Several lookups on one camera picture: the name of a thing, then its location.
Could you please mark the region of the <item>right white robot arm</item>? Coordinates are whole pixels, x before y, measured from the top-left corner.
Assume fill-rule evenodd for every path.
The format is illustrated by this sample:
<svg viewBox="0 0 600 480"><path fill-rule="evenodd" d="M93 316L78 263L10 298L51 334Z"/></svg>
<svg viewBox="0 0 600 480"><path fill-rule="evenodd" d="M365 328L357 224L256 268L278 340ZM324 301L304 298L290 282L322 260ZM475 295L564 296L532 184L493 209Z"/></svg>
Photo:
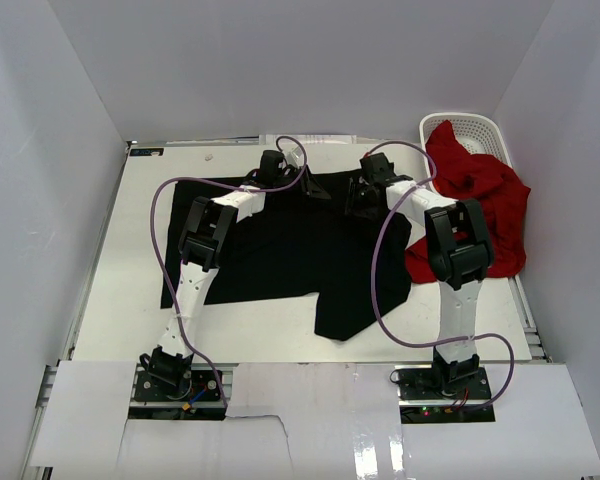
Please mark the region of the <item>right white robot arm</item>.
<svg viewBox="0 0 600 480"><path fill-rule="evenodd" d="M433 390L443 398L455 398L479 370L477 299L495 258L481 205L475 199L444 197L396 174L383 153L366 154L360 165L361 176L351 182L345 212L382 221L371 260L372 311L381 321L378 261L389 223L400 214L424 227L427 261L440 292L438 339L419 346L433 351Z"/></svg>

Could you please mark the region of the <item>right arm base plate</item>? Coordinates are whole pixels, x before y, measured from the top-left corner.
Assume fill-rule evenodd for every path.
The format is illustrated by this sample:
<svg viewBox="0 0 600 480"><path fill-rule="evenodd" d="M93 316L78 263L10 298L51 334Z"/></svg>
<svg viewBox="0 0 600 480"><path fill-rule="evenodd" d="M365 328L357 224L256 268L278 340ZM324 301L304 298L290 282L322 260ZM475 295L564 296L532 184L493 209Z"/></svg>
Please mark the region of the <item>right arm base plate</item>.
<svg viewBox="0 0 600 480"><path fill-rule="evenodd" d="M397 386L403 425L493 423L496 420L492 405L479 408L492 397L483 367L450 390L435 384L431 368L397 368L389 380Z"/></svg>

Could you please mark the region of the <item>black t shirt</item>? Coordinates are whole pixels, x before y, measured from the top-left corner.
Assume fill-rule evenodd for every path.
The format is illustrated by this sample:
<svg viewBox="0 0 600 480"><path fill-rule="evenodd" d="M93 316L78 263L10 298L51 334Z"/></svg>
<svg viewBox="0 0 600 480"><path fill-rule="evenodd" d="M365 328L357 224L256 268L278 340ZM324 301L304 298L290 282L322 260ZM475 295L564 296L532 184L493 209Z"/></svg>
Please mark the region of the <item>black t shirt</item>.
<svg viewBox="0 0 600 480"><path fill-rule="evenodd" d="M314 333L347 341L376 317L371 305L371 260L381 220L344 215L351 172L320 174L330 201L298 190L275 193L264 210L239 222L226 263L213 280L208 305L317 296ZM376 291L382 314L405 303L412 279L404 254L410 222L395 215L384 235Z"/></svg>

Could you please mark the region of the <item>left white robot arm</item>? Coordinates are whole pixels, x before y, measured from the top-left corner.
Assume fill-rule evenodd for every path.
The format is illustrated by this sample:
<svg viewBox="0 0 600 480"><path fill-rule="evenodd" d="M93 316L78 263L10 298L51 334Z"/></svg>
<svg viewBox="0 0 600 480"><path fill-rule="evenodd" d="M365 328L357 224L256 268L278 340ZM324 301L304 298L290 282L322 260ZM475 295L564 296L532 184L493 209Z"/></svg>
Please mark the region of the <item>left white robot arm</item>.
<svg viewBox="0 0 600 480"><path fill-rule="evenodd" d="M285 192L295 186L307 197L329 197L312 190L308 155L301 143L289 152L280 146L264 151L259 167L248 173L238 186L202 179L202 184L218 187L226 193L215 198L197 197L192 202L178 242L180 273L174 282L158 247L155 212L161 192L181 180L177 177L161 184L150 207L151 242L172 298L172 310L157 347L140 357L141 366L154 385L172 400L184 399L193 392L191 365L195 356L211 367L216 383L221 383L219 371L205 354L196 350L187 329L200 320L211 284L229 256L237 224L261 213L269 194Z"/></svg>

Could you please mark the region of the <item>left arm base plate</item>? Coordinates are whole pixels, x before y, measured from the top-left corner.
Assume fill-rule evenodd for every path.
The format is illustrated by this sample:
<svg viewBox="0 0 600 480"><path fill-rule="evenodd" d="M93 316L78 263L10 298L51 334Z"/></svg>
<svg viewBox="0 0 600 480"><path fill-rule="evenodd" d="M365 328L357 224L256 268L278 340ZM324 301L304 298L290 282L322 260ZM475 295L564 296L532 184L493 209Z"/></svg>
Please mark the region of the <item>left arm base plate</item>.
<svg viewBox="0 0 600 480"><path fill-rule="evenodd" d="M186 373L174 393L166 393L144 369L137 370L128 410L130 420L222 421L225 417L226 407L211 370Z"/></svg>

